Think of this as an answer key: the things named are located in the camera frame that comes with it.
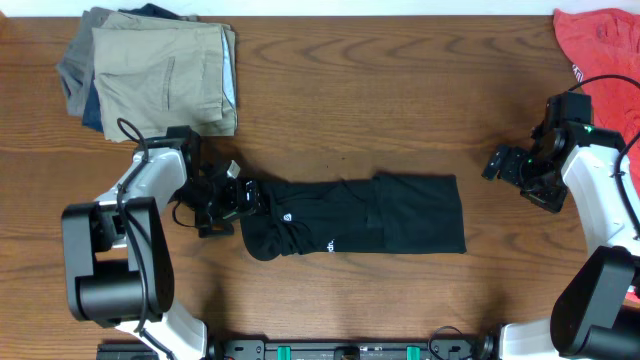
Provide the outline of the black t-shirt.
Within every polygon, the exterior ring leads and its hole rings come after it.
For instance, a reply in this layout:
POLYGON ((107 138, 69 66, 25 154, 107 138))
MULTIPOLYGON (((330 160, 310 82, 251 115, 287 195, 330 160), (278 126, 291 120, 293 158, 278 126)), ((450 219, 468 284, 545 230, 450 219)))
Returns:
POLYGON ((240 221, 257 260, 327 253, 433 254, 466 250, 453 175, 378 173, 366 180, 263 182, 262 214, 240 221))

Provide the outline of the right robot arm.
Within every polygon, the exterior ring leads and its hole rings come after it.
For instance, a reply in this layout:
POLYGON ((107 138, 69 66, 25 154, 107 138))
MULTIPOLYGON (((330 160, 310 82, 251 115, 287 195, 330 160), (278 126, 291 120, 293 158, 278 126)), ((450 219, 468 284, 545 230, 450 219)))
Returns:
POLYGON ((483 172, 553 213, 573 197, 588 259, 549 318, 502 326, 484 349, 493 359, 636 359, 639 314, 624 306, 639 289, 639 197, 628 145, 614 131, 569 121, 540 125, 531 149, 500 145, 483 172))

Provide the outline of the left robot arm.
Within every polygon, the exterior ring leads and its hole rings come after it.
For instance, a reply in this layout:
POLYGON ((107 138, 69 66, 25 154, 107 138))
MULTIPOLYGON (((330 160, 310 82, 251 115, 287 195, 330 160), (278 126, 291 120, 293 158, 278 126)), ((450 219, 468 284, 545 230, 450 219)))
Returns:
POLYGON ((70 312, 135 337, 99 345, 99 359, 222 359, 207 325, 175 298, 161 214, 184 204, 199 237, 231 235, 235 220, 263 211, 258 184, 240 177, 234 161, 201 162, 201 138, 189 126, 154 138, 125 119, 117 126, 137 145, 130 168, 111 189, 61 216, 70 312))

